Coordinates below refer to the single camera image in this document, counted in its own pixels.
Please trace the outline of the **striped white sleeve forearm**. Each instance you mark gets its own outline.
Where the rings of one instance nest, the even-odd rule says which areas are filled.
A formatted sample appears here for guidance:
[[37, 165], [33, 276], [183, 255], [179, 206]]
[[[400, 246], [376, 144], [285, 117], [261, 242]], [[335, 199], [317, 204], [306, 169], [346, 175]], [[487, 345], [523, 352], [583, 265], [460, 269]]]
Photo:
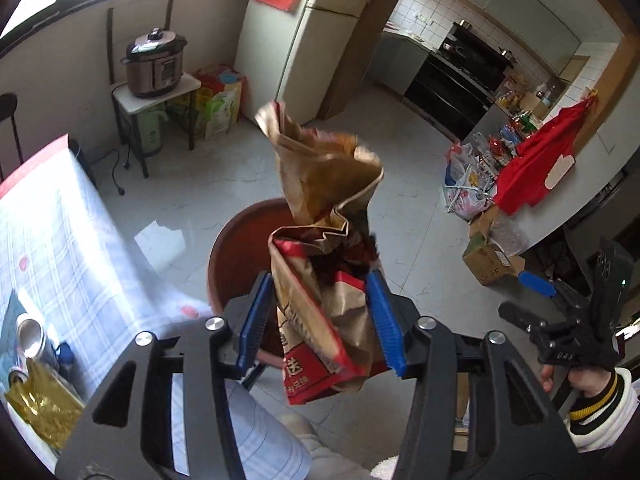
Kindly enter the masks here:
[[631, 372], [616, 367], [606, 387], [592, 398], [580, 396], [565, 419], [579, 453], [612, 448], [639, 408], [639, 391]]

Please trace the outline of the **person's right hand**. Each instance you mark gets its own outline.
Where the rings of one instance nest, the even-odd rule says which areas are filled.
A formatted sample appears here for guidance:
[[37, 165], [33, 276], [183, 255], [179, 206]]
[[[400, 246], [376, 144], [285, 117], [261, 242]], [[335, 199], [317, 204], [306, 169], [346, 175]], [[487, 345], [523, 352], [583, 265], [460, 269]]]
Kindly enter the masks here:
[[[550, 393], [554, 386], [553, 376], [555, 368], [544, 365], [540, 373], [540, 383], [546, 393]], [[570, 385], [586, 398], [593, 398], [606, 389], [611, 380], [612, 373], [600, 367], [572, 368], [567, 375]]]

